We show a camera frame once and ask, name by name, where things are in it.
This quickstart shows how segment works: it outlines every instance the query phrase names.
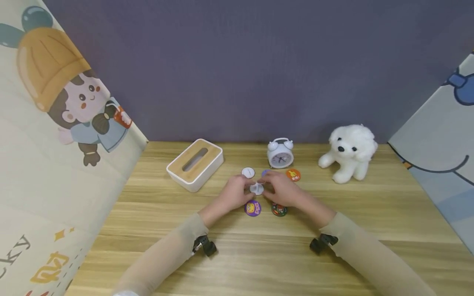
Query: white stuffed dog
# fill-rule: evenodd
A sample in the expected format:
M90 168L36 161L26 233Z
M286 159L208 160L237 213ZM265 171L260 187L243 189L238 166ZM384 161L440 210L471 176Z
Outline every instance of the white stuffed dog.
M329 143L331 150L321 156L318 165L324 169L337 161L341 168L332 177L336 183L346 183L352 176L363 180L378 148L370 129L363 125L338 127L329 137Z

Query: stuffed dog's ear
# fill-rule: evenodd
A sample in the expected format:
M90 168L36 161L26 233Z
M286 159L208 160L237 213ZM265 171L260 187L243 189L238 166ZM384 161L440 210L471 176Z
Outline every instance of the stuffed dog's ear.
M377 151L379 145L374 140L369 140L364 145L364 147L360 147L359 150L355 154L355 160L359 162L366 162L372 160L372 155Z
M329 143L332 144L332 142L336 141L338 137L338 134L340 131L345 128L345 126L340 126L336 128L334 131L332 131L331 135L329 136Z

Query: cartoon girl's face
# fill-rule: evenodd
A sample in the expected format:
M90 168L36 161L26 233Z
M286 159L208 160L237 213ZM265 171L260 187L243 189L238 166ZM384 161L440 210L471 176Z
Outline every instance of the cartoon girl's face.
M82 73L68 82L64 87L68 99L63 119L69 123L75 120L86 123L102 112L107 97L104 91L100 91L100 85L102 83L99 79L87 77Z
M255 212L255 205L253 203L248 203L247 204L247 213L253 213Z

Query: orange hat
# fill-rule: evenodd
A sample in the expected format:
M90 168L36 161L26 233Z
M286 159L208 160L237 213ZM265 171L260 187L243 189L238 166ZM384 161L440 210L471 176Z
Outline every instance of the orange hat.
M48 112L64 86L91 67L63 31L40 27L18 45L18 72L36 107Z

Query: alarm clock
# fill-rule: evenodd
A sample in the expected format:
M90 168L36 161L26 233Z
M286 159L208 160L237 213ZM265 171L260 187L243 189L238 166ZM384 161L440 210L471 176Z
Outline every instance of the alarm clock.
M283 169L293 163L293 141L277 138L268 143L267 157L270 167Z

